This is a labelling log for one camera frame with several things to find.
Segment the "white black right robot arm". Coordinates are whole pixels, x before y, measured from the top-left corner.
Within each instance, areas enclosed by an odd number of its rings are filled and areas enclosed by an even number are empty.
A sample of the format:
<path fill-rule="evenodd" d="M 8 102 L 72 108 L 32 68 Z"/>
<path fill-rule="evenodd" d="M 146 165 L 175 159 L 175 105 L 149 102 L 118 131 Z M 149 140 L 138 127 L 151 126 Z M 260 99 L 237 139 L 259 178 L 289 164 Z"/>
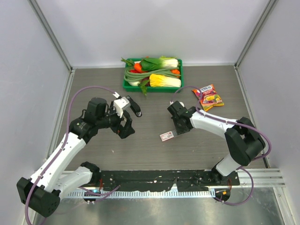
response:
<path fill-rule="evenodd" d="M 227 182 L 229 175 L 236 169 L 248 166 L 266 147 L 262 136 L 246 117 L 239 120 L 226 119 L 194 106 L 187 109 L 179 101 L 171 101 L 167 110 L 172 116 L 177 135 L 195 128 L 208 131 L 226 141 L 228 155 L 211 170 L 210 180 L 217 185 Z"/>

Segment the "red white staple box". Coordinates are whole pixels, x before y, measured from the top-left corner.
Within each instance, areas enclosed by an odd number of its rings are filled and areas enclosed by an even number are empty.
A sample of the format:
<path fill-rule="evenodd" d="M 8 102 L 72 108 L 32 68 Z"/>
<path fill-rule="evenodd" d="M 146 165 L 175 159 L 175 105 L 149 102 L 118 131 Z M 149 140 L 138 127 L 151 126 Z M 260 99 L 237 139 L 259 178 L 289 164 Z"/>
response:
<path fill-rule="evenodd" d="M 176 132 L 176 130 L 173 130 L 173 131 L 168 131 L 166 133 L 161 134 L 160 138 L 161 138 L 161 141 L 165 142 L 165 141 L 175 138 L 176 136 L 177 136 L 177 132 Z"/>

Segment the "black deli stapler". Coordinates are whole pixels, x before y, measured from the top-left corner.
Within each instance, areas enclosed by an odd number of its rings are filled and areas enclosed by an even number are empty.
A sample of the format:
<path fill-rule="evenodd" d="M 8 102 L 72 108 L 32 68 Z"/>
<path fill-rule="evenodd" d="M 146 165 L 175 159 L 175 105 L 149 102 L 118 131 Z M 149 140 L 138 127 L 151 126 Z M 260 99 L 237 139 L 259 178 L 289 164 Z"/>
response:
<path fill-rule="evenodd" d="M 126 96 L 126 98 L 130 102 L 130 108 L 134 112 L 136 117 L 142 117 L 140 106 L 130 96 Z"/>

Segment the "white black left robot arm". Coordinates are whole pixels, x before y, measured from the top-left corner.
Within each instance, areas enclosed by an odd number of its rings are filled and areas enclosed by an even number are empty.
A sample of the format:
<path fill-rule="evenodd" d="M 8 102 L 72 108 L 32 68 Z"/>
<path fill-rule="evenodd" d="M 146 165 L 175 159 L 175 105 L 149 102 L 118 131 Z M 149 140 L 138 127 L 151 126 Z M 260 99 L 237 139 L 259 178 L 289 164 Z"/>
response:
<path fill-rule="evenodd" d="M 92 98 L 81 116 L 70 122 L 61 143 L 47 161 L 30 178 L 19 179 L 16 186 L 21 202 L 47 218 L 74 189 L 85 184 L 95 187 L 101 180 L 101 171 L 95 164 L 84 162 L 70 175 L 61 175 L 100 129 L 109 128 L 121 139 L 135 133 L 127 108 L 141 117 L 139 105 L 129 96 L 118 97 L 111 104 L 103 98 Z"/>

